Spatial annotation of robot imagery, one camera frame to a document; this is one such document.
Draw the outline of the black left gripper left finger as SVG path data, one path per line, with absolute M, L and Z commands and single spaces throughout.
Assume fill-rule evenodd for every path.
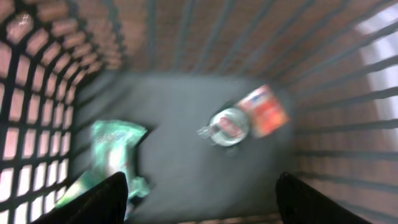
M 126 176 L 117 172 L 33 224 L 123 224 L 127 195 Z

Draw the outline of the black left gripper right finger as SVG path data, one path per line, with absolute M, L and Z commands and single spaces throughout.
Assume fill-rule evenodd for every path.
M 284 224 L 370 224 L 288 172 L 277 179 L 275 192 Z

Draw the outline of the green wet wipes pack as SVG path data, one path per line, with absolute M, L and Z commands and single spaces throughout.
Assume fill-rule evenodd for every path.
M 146 128 L 118 120 L 99 120 L 91 126 L 91 166 L 66 190 L 55 208 L 83 195 L 100 182 L 117 172 L 122 172 L 127 181 L 126 221 L 137 198 L 149 194 L 149 185 L 136 170 L 136 146 L 145 136 Z

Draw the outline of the orange small carton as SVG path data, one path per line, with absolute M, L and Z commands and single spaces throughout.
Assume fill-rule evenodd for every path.
M 268 85 L 260 86 L 236 104 L 248 116 L 255 138 L 263 138 L 282 127 L 290 119 Z

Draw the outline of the black round-label packet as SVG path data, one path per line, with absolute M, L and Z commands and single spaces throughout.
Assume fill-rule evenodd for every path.
M 243 141 L 250 132 L 250 121 L 244 111 L 227 107 L 212 116 L 208 124 L 197 131 L 203 139 L 209 139 L 222 147 L 231 147 Z

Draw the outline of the grey plastic basket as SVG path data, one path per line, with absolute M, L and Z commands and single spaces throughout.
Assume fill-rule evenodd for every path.
M 282 127 L 197 134 L 263 85 Z M 279 223 L 284 171 L 396 223 L 397 2 L 2 1 L 1 222 L 51 211 L 109 119 L 147 129 L 129 223 Z

